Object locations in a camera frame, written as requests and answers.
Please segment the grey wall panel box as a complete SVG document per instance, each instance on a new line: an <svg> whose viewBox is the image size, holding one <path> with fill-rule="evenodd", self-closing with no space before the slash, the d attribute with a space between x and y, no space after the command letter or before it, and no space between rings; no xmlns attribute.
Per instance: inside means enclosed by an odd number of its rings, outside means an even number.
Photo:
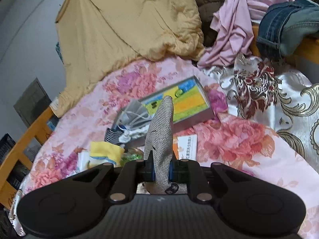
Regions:
<svg viewBox="0 0 319 239"><path fill-rule="evenodd" d="M38 78L25 89L14 105L22 122L29 127L50 105L51 99Z"/></svg>

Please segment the grey knitted sock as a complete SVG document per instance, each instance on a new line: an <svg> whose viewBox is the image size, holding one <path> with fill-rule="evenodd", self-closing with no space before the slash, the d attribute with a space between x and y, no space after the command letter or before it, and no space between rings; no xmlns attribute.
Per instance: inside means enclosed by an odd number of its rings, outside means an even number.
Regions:
<svg viewBox="0 0 319 239"><path fill-rule="evenodd" d="M172 150L172 118L174 105L171 96L165 96L148 129L144 146L144 159L153 155L155 181L145 182L146 190L151 194L185 194L187 186L182 183L169 181L170 162L174 152Z"/></svg>

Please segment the yellow dotted quilt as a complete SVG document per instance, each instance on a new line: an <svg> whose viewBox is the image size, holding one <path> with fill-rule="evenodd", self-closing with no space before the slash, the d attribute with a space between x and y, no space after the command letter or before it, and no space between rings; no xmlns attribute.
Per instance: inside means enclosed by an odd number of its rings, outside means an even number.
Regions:
<svg viewBox="0 0 319 239"><path fill-rule="evenodd" d="M55 20L66 87L63 116L106 75L136 59L197 60L204 36L195 0L65 0Z"/></svg>

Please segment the wooden bed frame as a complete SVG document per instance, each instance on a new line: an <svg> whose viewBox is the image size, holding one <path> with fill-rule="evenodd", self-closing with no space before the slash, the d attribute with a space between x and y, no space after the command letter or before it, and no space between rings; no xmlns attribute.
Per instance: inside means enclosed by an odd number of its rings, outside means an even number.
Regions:
<svg viewBox="0 0 319 239"><path fill-rule="evenodd" d="M7 181L10 172L17 162L22 163L28 170L31 170L32 162L24 154L24 150L31 140L35 138L41 145L50 137L52 130L46 122L53 116L53 111L48 107L44 112L31 124L27 131L22 135L20 140L14 145L8 153L0 168L1 175L1 205L10 210L13 199L17 190Z"/></svg>

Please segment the pink crumpled garment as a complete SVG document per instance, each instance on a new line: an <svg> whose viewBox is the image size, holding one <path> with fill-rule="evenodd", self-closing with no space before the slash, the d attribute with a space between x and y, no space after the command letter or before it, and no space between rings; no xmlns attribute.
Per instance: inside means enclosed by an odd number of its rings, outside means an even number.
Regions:
<svg viewBox="0 0 319 239"><path fill-rule="evenodd" d="M225 0L210 24L217 32L215 43L204 51L197 66L229 66L239 53L250 55L252 22L262 20L271 5L291 1L294 0Z"/></svg>

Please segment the striped yellow sock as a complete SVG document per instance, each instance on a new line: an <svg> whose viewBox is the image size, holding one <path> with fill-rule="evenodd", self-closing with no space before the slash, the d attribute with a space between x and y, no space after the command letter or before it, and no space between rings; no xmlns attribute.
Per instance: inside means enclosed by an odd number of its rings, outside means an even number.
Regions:
<svg viewBox="0 0 319 239"><path fill-rule="evenodd" d="M100 141L91 142L89 151L89 167L94 167L104 163L111 163L114 166L118 166L124 148L111 144L110 142Z"/></svg>

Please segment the white gold-patterned satin sheet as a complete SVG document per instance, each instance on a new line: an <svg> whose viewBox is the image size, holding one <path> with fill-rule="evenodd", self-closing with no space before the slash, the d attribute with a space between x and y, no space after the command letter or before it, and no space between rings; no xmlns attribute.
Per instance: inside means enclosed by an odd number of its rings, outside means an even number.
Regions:
<svg viewBox="0 0 319 239"><path fill-rule="evenodd" d="M318 84L288 64L243 54L203 72L219 83L230 114L272 128L318 170Z"/></svg>

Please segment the grey tray with cartoon picture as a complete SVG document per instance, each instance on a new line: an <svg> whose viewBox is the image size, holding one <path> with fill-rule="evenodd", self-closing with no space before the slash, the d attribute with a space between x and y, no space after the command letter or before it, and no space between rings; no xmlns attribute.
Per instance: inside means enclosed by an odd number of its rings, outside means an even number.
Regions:
<svg viewBox="0 0 319 239"><path fill-rule="evenodd" d="M140 101L154 117L165 96L171 96L174 105L172 118L172 130L174 133L183 131L197 123L207 121L214 117L208 96L200 81L194 75L136 100ZM145 143L150 123L132 131L119 128L119 116L125 108L126 107L120 109L112 126L112 130L119 131L119 135L116 136L116 141L125 148L140 147Z"/></svg>

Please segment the blue denim jeans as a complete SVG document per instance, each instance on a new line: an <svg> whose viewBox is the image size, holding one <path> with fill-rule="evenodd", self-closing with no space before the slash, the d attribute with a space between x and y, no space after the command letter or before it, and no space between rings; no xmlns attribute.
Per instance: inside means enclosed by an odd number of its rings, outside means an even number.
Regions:
<svg viewBox="0 0 319 239"><path fill-rule="evenodd" d="M256 46L261 56L278 60L292 55L309 35L318 35L318 4L309 0L278 3L262 18Z"/></svg>

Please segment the blue wall poster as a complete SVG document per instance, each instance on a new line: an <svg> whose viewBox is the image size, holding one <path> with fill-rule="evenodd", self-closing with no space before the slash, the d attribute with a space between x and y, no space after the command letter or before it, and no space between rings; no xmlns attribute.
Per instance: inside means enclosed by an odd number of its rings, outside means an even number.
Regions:
<svg viewBox="0 0 319 239"><path fill-rule="evenodd" d="M59 42L56 43L55 50L56 50L57 55L59 56L61 62L63 62L63 57L62 57L62 53L61 53L61 48L60 48Z"/></svg>

